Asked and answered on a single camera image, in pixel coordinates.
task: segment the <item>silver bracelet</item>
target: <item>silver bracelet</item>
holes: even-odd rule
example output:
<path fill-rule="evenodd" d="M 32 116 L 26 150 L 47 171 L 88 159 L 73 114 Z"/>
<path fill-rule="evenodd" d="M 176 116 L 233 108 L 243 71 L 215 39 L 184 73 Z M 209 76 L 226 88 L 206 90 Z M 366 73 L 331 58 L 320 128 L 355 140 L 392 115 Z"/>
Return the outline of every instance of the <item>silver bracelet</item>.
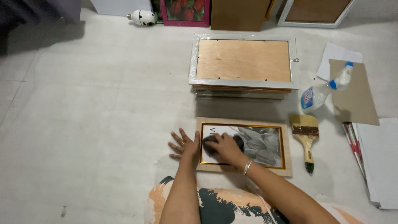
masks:
<path fill-rule="evenodd" d="M 246 164 L 245 170 L 243 170 L 243 175 L 244 175 L 244 176 L 246 176 L 246 173 L 247 173 L 247 171 L 248 171 L 250 165 L 252 164 L 252 162 L 253 162 L 253 160 L 251 159 L 251 160 L 249 160 L 248 163 Z"/>

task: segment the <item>woman's arm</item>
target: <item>woman's arm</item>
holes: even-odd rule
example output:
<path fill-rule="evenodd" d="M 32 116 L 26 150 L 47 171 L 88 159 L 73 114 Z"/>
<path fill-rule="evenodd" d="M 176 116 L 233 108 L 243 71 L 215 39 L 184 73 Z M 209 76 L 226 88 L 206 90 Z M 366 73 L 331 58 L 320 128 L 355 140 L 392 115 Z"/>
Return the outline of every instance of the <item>woman's arm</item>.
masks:
<path fill-rule="evenodd" d="M 243 172 L 249 158 L 245 156 L 232 137 L 224 133 L 213 135 L 215 142 L 205 142 L 219 156 Z M 263 191 L 266 199 L 295 224 L 338 224 L 339 222 L 314 199 L 299 188 L 274 174 L 265 167 L 252 162 L 246 175 Z"/>
<path fill-rule="evenodd" d="M 197 165 L 200 134 L 195 133 L 195 140 L 190 140 L 182 128 L 179 129 L 183 139 L 174 132 L 172 136 L 182 146 L 169 142 L 168 145 L 182 155 L 170 154 L 180 159 L 176 177 L 164 205 L 160 224 L 200 224 L 199 200 L 196 190 L 194 167 Z"/>

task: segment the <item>pink frame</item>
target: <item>pink frame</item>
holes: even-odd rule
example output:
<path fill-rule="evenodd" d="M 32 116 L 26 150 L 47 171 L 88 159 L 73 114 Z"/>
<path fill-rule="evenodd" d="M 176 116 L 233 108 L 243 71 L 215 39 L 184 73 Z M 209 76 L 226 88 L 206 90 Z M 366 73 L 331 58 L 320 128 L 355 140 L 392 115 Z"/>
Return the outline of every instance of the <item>pink frame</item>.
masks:
<path fill-rule="evenodd" d="M 205 0 L 205 21 L 174 21 L 169 20 L 167 17 L 166 3 L 160 0 L 160 8 L 162 9 L 163 23 L 165 26 L 196 26 L 196 27 L 209 27 L 210 26 L 210 0 Z"/>

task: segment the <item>bottle label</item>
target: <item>bottle label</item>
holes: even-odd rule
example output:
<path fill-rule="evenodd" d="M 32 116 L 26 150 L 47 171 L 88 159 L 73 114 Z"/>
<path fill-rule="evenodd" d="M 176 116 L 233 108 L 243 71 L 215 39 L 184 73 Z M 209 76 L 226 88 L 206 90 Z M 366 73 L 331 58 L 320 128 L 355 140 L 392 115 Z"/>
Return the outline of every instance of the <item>bottle label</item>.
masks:
<path fill-rule="evenodd" d="M 312 86 L 301 95 L 301 108 L 307 109 L 310 106 L 312 106 Z"/>

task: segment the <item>dark sponge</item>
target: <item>dark sponge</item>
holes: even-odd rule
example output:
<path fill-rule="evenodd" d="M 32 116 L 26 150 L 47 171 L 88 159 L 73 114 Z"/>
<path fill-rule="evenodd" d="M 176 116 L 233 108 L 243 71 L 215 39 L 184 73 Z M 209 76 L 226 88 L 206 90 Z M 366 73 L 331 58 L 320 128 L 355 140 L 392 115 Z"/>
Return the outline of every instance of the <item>dark sponge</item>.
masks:
<path fill-rule="evenodd" d="M 238 147 L 240 148 L 240 150 L 242 151 L 242 153 L 244 153 L 245 149 L 244 149 L 244 143 L 241 137 L 239 136 L 234 136 L 232 137 L 236 144 L 238 145 Z M 203 148 L 206 150 L 206 152 L 209 155 L 215 155 L 217 153 L 217 151 L 215 149 L 213 149 L 211 146 L 204 144 L 207 141 L 213 141 L 215 143 L 218 143 L 217 139 L 214 136 L 207 136 L 203 139 Z"/>

